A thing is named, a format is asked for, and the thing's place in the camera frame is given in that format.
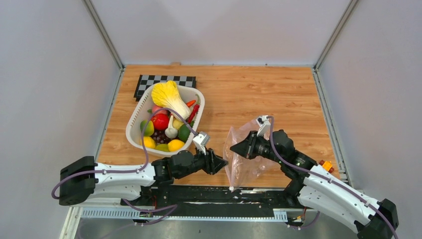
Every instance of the basket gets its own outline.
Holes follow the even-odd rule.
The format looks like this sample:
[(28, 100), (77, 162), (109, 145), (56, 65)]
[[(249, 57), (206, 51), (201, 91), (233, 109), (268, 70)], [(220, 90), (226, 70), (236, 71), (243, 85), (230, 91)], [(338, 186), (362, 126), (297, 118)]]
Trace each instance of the basket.
[[(151, 116), (151, 114), (148, 113), (147, 110), (151, 109), (154, 106), (154, 103), (152, 102), (152, 99), (151, 99), (151, 91), (153, 87), (154, 85), (146, 89), (146, 91), (142, 95), (142, 98), (139, 100), (138, 105), (133, 111), (132, 117), (130, 117), (130, 120), (126, 126), (127, 140), (129, 141), (130, 144), (142, 150), (143, 150), (143, 147), (140, 144), (140, 140), (141, 140), (140, 124), (143, 120), (147, 120)], [(200, 107), (194, 119), (195, 120), (194, 126), (192, 127), (196, 131), (198, 129), (199, 122), (201, 120), (202, 112), (204, 111), (204, 106), (205, 106), (204, 95), (197, 89), (191, 88), (191, 87), (177, 86), (177, 89), (179, 90), (180, 97), (182, 98), (184, 102), (196, 100), (198, 98), (196, 95), (199, 96), (199, 99), (201, 101)], [(152, 155), (160, 156), (160, 157), (170, 157), (172, 155), (177, 154), (181, 150), (187, 150), (189, 146), (191, 145), (193, 138), (194, 138), (194, 135), (191, 133), (185, 145), (183, 145), (183, 147), (179, 149), (178, 151), (174, 151), (174, 152), (164, 152), (164, 151), (160, 151), (160, 150), (156, 150), (152, 148), (146, 148), (146, 149), (147, 149), (148, 154), (152, 154)]]

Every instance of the red tomato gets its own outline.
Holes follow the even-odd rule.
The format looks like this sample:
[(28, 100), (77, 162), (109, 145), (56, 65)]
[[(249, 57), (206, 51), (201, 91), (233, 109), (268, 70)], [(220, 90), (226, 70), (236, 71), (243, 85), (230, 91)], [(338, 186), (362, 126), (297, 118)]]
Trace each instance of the red tomato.
[[(159, 109), (161, 109), (162, 107), (159, 107), (158, 105), (154, 105), (153, 107), (152, 107), (152, 112), (154, 113), (154, 112), (156, 112), (157, 110), (159, 110)], [(167, 110), (160, 110), (157, 114), (167, 114)]]
[(151, 119), (154, 129), (165, 130), (169, 126), (169, 117), (164, 114), (156, 114)]

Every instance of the wooden table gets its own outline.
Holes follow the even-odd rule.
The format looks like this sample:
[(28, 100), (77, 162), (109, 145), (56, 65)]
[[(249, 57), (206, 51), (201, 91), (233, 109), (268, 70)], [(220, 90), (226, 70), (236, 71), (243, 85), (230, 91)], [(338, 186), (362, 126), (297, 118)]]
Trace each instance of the wooden table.
[[(284, 129), (297, 150), (316, 161), (337, 164), (324, 122), (310, 68), (233, 67), (184, 65), (129, 65), (123, 76), (104, 137), (98, 162), (115, 165), (144, 163), (143, 150), (126, 139), (126, 125), (137, 105), (133, 97), (139, 75), (187, 75), (197, 77), (197, 89), (206, 100), (198, 130), (211, 137), (207, 147), (222, 156), (230, 126), (239, 128), (259, 115), (273, 115), (275, 130)], [(274, 167), (245, 186), (286, 187), (290, 179)], [(200, 171), (175, 184), (229, 186), (227, 175)]]

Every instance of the checkerboard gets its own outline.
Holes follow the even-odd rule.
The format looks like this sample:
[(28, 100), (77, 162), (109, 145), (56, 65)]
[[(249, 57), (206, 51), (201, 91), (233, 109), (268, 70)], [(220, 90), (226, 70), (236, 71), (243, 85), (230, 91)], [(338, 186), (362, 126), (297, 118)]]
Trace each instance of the checkerboard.
[(197, 80), (195, 76), (153, 76), (153, 75), (140, 75), (138, 80), (138, 85), (135, 89), (135, 95), (133, 97), (136, 98), (136, 101), (139, 101), (144, 94), (145, 90), (148, 87), (166, 81), (174, 81), (177, 85), (180, 86), (187, 86), (196, 88), (197, 87)]

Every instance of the transparent plastic bag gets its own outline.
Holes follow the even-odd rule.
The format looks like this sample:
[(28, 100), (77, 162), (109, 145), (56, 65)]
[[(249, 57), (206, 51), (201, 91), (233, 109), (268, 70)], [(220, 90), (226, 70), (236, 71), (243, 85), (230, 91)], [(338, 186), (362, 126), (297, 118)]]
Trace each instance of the transparent plastic bag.
[[(255, 119), (246, 123), (239, 129), (230, 127), (230, 131), (228, 132), (227, 139), (224, 143), (223, 159), (229, 162), (229, 164), (225, 167), (225, 171), (230, 183), (231, 191), (253, 182), (269, 168), (277, 165), (277, 163), (261, 156), (254, 159), (246, 159), (230, 150), (232, 145), (245, 140), (251, 130), (258, 129), (259, 125)], [(269, 139), (269, 136), (269, 132), (264, 134), (264, 138), (266, 139)]]

